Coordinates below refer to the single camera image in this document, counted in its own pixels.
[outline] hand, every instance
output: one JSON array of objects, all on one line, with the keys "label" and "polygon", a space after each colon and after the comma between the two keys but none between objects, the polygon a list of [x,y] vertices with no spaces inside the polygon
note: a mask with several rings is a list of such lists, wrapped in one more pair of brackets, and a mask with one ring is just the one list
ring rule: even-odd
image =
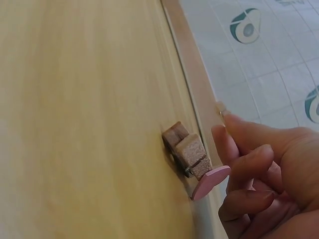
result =
[{"label": "hand", "polygon": [[232,169],[219,210],[229,238],[319,238],[319,134],[224,120],[212,134]]}]

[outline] light wooden cabinet door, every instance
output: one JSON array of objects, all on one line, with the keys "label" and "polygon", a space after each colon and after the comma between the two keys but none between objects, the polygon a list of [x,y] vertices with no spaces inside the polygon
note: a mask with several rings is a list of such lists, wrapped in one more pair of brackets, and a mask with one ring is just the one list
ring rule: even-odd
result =
[{"label": "light wooden cabinet door", "polygon": [[159,0],[1,1],[0,98],[2,239],[197,237],[161,139],[198,129]]}]

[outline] pink circle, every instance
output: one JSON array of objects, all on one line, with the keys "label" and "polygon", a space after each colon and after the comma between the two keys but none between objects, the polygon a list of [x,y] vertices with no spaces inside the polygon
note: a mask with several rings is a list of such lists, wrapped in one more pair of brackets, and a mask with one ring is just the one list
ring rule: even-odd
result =
[{"label": "pink circle", "polygon": [[220,184],[230,174],[229,166],[221,166],[207,173],[198,182],[194,189],[192,199],[199,200],[205,197],[216,185]]}]

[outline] avocado print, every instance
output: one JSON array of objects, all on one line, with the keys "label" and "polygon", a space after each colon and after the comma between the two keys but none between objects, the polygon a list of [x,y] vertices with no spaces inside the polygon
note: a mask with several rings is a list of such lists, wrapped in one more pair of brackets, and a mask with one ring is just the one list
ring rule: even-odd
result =
[{"label": "avocado print", "polygon": [[305,101],[306,115],[314,123],[319,123],[319,96],[317,90],[319,90],[319,86],[308,94]]},{"label": "avocado print", "polygon": [[235,40],[243,44],[255,42],[259,37],[260,18],[260,11],[255,8],[249,8],[235,17],[230,25]]}]

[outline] teal logo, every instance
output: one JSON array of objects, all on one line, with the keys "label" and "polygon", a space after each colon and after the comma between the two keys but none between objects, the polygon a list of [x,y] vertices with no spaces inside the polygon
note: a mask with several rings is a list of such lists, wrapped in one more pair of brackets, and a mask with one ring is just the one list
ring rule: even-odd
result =
[{"label": "teal logo", "polygon": [[293,4],[303,4],[305,5],[304,0],[275,0],[276,2],[280,3],[282,6],[290,6]]},{"label": "teal logo", "polygon": [[305,101],[306,115],[314,123],[319,123],[319,96],[317,90],[319,91],[319,86],[308,94]]},{"label": "teal logo", "polygon": [[231,21],[230,32],[232,36],[243,44],[255,42],[259,37],[260,19],[261,15],[258,9],[245,10]]}]

